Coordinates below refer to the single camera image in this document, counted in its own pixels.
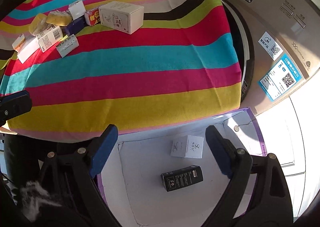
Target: metal screw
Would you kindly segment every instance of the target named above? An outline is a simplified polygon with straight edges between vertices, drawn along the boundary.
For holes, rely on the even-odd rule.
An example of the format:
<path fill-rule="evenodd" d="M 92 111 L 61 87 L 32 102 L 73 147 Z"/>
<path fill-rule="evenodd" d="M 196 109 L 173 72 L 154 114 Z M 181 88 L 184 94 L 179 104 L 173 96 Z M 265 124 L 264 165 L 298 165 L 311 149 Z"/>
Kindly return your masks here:
<path fill-rule="evenodd" d="M 276 157 L 276 155 L 274 155 L 273 153 L 270 153 L 270 154 L 269 154 L 269 158 L 271 158 L 271 159 L 274 160 L 274 159 L 276 159 L 277 157 Z"/>
<path fill-rule="evenodd" d="M 244 149 L 237 149 L 237 153 L 243 155 L 245 153 Z"/>
<path fill-rule="evenodd" d="M 53 151 L 49 152 L 49 153 L 47 154 L 47 157 L 48 157 L 48 158 L 53 158 L 53 157 L 54 157 L 54 152 L 53 152 Z"/>
<path fill-rule="evenodd" d="M 86 152 L 86 149 L 85 148 L 78 148 L 78 153 L 79 154 L 83 154 Z"/>

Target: washing machine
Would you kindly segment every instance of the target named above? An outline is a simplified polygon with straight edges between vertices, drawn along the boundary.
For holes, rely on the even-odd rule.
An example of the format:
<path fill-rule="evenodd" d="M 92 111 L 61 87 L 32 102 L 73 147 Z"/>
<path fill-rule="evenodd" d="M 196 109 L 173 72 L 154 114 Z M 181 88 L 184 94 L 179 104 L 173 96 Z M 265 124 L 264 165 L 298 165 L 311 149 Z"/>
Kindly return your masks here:
<path fill-rule="evenodd" d="M 255 114 L 300 216 L 320 188 L 320 0 L 222 0 Z"/>

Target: colorful striped towel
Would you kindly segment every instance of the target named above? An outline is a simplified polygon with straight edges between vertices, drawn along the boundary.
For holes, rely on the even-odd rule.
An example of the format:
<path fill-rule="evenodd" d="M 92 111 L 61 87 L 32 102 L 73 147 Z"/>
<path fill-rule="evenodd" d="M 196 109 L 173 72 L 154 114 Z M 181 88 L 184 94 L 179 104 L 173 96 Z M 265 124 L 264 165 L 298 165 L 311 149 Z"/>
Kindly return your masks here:
<path fill-rule="evenodd" d="M 0 35 L 28 31 L 38 13 L 75 0 L 27 0 L 0 22 Z M 91 9 L 113 0 L 83 0 Z M 117 0 L 145 7 L 143 27 L 128 35 L 100 24 L 61 58 L 55 47 L 24 64 L 16 54 L 0 86 L 26 89 L 31 112 L 8 121 L 26 136 L 77 142 L 108 124 L 120 133 L 198 120 L 237 109 L 241 71 L 220 0 Z"/>

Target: black cable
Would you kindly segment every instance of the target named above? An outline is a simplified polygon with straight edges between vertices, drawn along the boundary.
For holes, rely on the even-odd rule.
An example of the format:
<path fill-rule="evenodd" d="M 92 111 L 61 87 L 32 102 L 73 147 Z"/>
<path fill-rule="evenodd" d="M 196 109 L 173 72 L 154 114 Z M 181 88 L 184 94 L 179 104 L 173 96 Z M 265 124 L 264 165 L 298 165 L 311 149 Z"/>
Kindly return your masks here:
<path fill-rule="evenodd" d="M 4 173 L 1 172 L 1 175 L 2 175 L 3 177 L 5 177 L 11 184 L 14 185 L 14 183 L 13 183 L 7 176 L 5 176 Z"/>

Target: red box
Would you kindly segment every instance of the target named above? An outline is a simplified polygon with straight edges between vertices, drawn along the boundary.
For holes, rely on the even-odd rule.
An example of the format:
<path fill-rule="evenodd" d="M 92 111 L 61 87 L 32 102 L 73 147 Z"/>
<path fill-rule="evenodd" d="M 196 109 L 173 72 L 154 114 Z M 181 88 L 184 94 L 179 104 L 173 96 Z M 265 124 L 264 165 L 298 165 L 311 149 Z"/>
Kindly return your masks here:
<path fill-rule="evenodd" d="M 91 10 L 86 11 L 84 13 L 84 17 L 85 17 L 85 21 L 87 22 L 87 25 L 93 26 L 93 25 L 100 22 L 100 15 L 99 15 L 99 7 L 100 6 L 101 5 L 99 5 L 95 8 L 92 8 Z"/>

